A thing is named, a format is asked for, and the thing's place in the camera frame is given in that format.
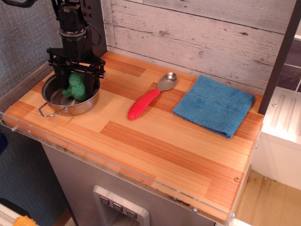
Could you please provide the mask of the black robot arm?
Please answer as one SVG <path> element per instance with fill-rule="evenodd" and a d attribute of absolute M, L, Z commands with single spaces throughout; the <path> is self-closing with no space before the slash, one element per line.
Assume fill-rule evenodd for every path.
<path fill-rule="evenodd" d="M 106 41 L 98 0 L 3 0 L 0 3 L 0 93 L 7 94 L 49 61 L 60 86 L 82 73 L 86 94 L 104 76 Z"/>

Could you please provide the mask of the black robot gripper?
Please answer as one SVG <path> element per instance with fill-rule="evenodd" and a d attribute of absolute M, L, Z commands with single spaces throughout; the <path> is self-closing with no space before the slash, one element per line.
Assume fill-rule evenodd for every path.
<path fill-rule="evenodd" d="M 105 61 L 94 55 L 86 29 L 76 32 L 59 30 L 62 48 L 48 48 L 49 65 L 53 67 L 59 85 L 69 87 L 71 72 L 84 74 L 86 95 L 93 96 L 100 87 L 99 78 L 106 77 Z"/>

